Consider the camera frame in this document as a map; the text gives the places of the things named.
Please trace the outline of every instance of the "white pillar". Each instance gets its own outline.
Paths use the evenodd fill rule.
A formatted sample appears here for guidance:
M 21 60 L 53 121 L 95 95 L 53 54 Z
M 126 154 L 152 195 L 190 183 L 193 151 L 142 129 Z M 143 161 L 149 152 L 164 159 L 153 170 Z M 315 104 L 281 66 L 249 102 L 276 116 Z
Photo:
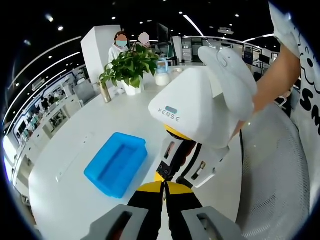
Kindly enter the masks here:
M 86 69 L 96 92 L 99 92 L 98 78 L 109 63 L 109 49 L 119 31 L 121 31 L 120 25 L 95 26 L 81 41 Z M 108 88 L 112 86 L 111 82 L 107 82 Z
M 174 36 L 172 39 L 173 39 L 173 47 L 174 47 L 175 55 L 178 58 L 179 63 L 181 63 L 183 59 L 181 37 Z

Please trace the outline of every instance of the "potted plant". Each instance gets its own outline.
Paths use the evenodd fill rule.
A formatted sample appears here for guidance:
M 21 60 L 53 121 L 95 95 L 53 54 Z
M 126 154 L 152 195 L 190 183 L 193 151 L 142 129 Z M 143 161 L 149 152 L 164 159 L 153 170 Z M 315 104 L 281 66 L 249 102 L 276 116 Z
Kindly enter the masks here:
M 111 81 L 116 87 L 118 82 L 122 82 L 127 95 L 136 95 L 143 89 L 144 73 L 155 75 L 158 58 L 149 49 L 136 44 L 129 51 L 121 52 L 117 59 L 107 64 L 99 81 L 104 85 L 107 81 Z

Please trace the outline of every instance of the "blue label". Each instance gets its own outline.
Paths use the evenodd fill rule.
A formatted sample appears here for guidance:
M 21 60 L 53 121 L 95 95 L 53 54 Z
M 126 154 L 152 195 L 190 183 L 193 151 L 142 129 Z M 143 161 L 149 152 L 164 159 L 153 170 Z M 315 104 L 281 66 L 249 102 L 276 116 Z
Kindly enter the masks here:
M 178 113 L 177 109 L 174 109 L 174 108 L 172 108 L 170 106 L 166 106 L 165 110 L 167 110 L 168 112 L 173 113 L 173 114 L 177 114 Z

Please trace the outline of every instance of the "window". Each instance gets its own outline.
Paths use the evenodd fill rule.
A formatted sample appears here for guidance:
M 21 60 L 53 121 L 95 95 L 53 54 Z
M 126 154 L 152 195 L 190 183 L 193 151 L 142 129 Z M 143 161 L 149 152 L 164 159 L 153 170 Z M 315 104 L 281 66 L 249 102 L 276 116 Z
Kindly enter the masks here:
M 2 144 L 3 144 L 3 149 L 5 151 L 5 154 L 8 157 L 7 160 L 10 163 L 12 163 L 12 165 L 14 165 L 15 164 L 15 155 L 17 154 L 17 151 L 7 135 L 4 136 Z

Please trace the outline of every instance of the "woman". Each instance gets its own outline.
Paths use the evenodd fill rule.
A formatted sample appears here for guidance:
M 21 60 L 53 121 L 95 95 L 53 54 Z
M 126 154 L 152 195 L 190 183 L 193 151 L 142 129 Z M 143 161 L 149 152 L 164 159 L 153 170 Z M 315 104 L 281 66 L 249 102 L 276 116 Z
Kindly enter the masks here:
M 124 31 L 119 31 L 114 36 L 114 44 L 109 49 L 109 63 L 117 59 L 120 53 L 127 52 L 129 49 L 127 47 L 128 39 Z

